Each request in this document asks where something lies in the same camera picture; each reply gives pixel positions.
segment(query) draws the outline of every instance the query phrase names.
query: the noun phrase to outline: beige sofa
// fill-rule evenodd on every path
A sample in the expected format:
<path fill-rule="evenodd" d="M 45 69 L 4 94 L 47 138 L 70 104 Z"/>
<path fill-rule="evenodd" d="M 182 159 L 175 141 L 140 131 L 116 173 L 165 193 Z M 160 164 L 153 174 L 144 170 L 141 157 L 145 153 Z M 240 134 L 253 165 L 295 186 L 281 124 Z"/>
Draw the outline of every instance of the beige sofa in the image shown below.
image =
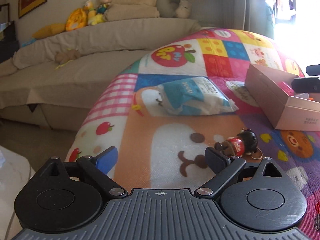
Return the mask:
<path fill-rule="evenodd" d="M 0 116 L 77 131 L 112 79 L 145 54 L 200 30 L 190 19 L 134 19 L 87 26 L 21 48 L 0 64 Z M 54 56 L 82 57 L 56 69 Z"/>

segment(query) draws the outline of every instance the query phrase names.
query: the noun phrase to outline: screw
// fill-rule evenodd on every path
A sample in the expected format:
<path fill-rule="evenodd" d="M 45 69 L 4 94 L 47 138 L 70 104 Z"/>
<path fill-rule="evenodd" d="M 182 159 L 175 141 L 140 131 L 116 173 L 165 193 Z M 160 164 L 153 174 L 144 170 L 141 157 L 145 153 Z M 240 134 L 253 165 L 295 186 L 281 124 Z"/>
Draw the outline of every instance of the screw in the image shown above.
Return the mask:
<path fill-rule="evenodd" d="M 213 193 L 212 189 L 207 188 L 207 187 L 202 187 L 202 188 L 198 189 L 197 192 L 201 196 L 210 196 Z"/>
<path fill-rule="evenodd" d="M 109 193 L 113 196 L 121 196 L 124 194 L 124 190 L 122 188 L 112 188 Z"/>

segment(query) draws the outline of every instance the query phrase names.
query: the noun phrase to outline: ribbed gray plate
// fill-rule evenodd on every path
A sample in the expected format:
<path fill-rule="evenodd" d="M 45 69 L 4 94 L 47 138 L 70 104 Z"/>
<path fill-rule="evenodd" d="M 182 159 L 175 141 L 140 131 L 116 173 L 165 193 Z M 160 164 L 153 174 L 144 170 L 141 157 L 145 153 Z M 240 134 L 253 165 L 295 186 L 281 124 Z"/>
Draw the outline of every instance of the ribbed gray plate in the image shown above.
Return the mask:
<path fill-rule="evenodd" d="M 298 229 L 259 234 L 227 220 L 211 200 L 199 199 L 189 190 L 134 189 L 121 200 L 112 200 L 91 224 L 63 234 L 21 231 L 15 240 L 202 240 L 307 239 Z"/>

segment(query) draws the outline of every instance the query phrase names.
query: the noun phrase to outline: patchwork pattern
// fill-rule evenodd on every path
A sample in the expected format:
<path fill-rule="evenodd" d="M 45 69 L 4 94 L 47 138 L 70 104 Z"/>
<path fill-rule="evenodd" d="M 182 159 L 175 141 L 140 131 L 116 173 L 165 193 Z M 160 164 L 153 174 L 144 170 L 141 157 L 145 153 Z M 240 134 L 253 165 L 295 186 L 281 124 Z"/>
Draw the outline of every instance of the patchwork pattern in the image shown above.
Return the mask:
<path fill-rule="evenodd" d="M 221 40 L 198 39 L 203 54 L 228 57 L 226 48 Z"/>
<path fill-rule="evenodd" d="M 274 49 L 271 41 L 259 34 L 240 31 L 240 30 L 232 30 L 232 31 L 238 35 L 242 43 Z"/>
<path fill-rule="evenodd" d="M 207 75 L 210 77 L 232 77 L 231 64 L 228 57 L 204 54 Z"/>
<path fill-rule="evenodd" d="M 229 61 L 233 76 L 238 78 L 245 78 L 247 75 L 247 70 L 250 66 L 250 61 L 236 58 L 229 58 Z"/>
<path fill-rule="evenodd" d="M 105 170 L 128 191 L 134 187 L 194 190 L 213 176 L 203 162 L 205 149 L 250 128 L 263 154 L 277 160 L 308 198 L 300 229 L 320 239 L 320 132 L 274 130 L 244 86 L 250 63 L 303 76 L 274 41 L 240 30 L 201 30 L 145 55 L 99 97 L 67 159 L 97 155 L 115 146 L 118 155 L 109 156 Z M 156 86 L 197 76 L 212 80 L 239 110 L 211 116 L 169 114 Z"/>
<path fill-rule="evenodd" d="M 250 44 L 244 44 L 244 47 L 252 64 L 283 70 L 281 59 L 276 50 Z"/>
<path fill-rule="evenodd" d="M 132 104 L 132 96 L 138 76 L 117 76 L 90 110 L 82 125 L 111 116 L 126 116 Z"/>
<path fill-rule="evenodd" d="M 247 51 L 245 50 L 242 43 L 232 42 L 232 41 L 223 41 L 223 44 L 230 58 L 249 60 Z"/>
<path fill-rule="evenodd" d="M 139 73 L 207 75 L 197 40 L 178 41 L 145 55 L 140 61 Z"/>

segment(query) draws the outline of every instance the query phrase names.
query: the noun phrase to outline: metal ring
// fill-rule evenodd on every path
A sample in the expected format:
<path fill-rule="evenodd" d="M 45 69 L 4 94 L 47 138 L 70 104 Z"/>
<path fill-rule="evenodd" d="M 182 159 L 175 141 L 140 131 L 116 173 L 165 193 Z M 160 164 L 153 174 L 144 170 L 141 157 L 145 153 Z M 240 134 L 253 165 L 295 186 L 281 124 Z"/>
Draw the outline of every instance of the metal ring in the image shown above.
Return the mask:
<path fill-rule="evenodd" d="M 252 155 L 250 155 L 250 157 L 251 157 L 252 159 L 254 159 L 254 160 L 261 160 L 262 157 L 263 157 L 262 150 L 261 150 L 260 148 L 258 148 L 258 147 L 257 147 L 257 150 L 261 152 L 261 156 L 260 156 L 259 158 L 254 158 L 254 157 L 252 157 Z"/>

